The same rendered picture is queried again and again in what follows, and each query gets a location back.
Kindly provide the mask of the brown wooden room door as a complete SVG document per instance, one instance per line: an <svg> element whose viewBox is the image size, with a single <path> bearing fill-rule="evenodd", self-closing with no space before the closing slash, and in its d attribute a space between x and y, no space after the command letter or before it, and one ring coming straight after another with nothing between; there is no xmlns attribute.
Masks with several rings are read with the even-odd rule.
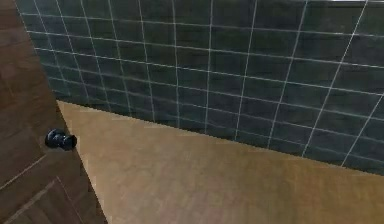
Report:
<svg viewBox="0 0 384 224"><path fill-rule="evenodd" d="M0 0L0 224L107 224L15 0Z"/></svg>

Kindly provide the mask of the black round door knob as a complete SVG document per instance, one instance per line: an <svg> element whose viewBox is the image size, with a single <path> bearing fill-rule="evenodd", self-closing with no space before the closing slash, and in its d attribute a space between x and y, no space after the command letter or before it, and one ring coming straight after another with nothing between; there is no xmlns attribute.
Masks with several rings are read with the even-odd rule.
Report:
<svg viewBox="0 0 384 224"><path fill-rule="evenodd" d="M45 145L51 149L62 149L71 151L77 145L77 137L75 135L67 135L61 129L52 129L45 137Z"/></svg>

